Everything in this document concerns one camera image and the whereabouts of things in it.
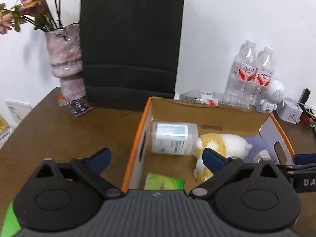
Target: vase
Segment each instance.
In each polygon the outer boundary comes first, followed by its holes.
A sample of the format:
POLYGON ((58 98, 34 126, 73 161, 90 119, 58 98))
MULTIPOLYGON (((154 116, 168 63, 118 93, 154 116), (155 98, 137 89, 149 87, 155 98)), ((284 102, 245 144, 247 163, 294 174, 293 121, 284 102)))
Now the vase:
POLYGON ((47 50, 54 77, 60 78, 62 95, 68 100, 86 96, 80 72, 83 69, 80 47, 80 25, 45 33, 47 50))

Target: black paper bag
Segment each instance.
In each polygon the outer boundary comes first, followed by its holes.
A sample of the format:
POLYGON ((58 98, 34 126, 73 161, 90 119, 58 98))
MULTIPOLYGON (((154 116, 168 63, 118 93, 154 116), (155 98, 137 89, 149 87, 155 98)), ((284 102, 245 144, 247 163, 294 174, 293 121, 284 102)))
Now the black paper bag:
POLYGON ((143 110, 173 98, 184 0, 81 0, 83 78, 92 105, 143 110))

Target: white bottle cap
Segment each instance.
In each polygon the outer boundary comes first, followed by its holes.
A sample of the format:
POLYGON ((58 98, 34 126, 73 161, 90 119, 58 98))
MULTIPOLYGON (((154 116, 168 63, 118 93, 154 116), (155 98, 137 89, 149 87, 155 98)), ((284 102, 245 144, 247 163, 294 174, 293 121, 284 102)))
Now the white bottle cap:
POLYGON ((269 54, 273 55, 274 50, 273 50, 272 48, 270 48, 270 47, 266 46, 266 47, 264 48, 264 52, 266 52, 266 53, 269 53, 269 54))
POLYGON ((256 42, 247 39, 246 40, 246 45, 255 48, 256 47, 256 42))

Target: purple plush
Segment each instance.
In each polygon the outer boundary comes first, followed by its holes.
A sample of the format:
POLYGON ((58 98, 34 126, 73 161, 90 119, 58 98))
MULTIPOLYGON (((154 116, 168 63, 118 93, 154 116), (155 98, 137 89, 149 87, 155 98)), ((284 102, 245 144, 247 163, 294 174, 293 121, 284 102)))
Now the purple plush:
POLYGON ((266 142, 264 141, 264 139, 259 136, 259 135, 254 135, 254 136, 250 136, 250 137, 246 137, 245 138, 246 141, 248 143, 252 144, 252 149, 249 151, 248 156, 244 159, 245 163, 253 163, 253 158, 262 150, 267 150, 271 160, 276 163, 279 164, 279 159, 277 157, 277 154, 274 150, 271 150, 268 148, 268 145, 266 144, 266 142))

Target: plush toy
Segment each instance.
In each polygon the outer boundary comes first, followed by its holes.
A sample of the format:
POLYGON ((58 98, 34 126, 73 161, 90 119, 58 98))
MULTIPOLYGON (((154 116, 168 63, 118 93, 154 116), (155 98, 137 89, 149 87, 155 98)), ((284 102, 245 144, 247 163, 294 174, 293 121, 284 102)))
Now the plush toy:
POLYGON ((235 156, 245 159, 252 145, 244 138, 234 134, 207 133, 201 135, 196 141, 194 156, 197 158, 193 175, 197 181, 203 183, 213 176, 212 172, 203 164, 202 153, 205 148, 211 148, 223 157, 235 156))

